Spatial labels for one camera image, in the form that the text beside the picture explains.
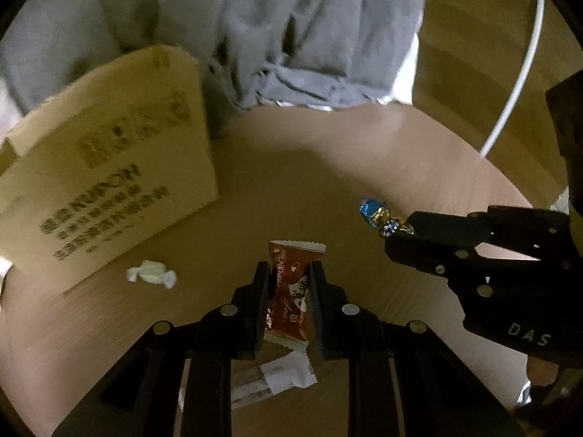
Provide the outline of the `person's right hand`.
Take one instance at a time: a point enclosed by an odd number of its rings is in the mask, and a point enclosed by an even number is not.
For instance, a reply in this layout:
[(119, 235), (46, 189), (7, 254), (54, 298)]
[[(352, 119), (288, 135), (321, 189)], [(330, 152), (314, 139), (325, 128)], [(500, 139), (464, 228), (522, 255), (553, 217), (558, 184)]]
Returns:
[(547, 387), (552, 385), (557, 379), (559, 365), (529, 356), (526, 372), (533, 387)]

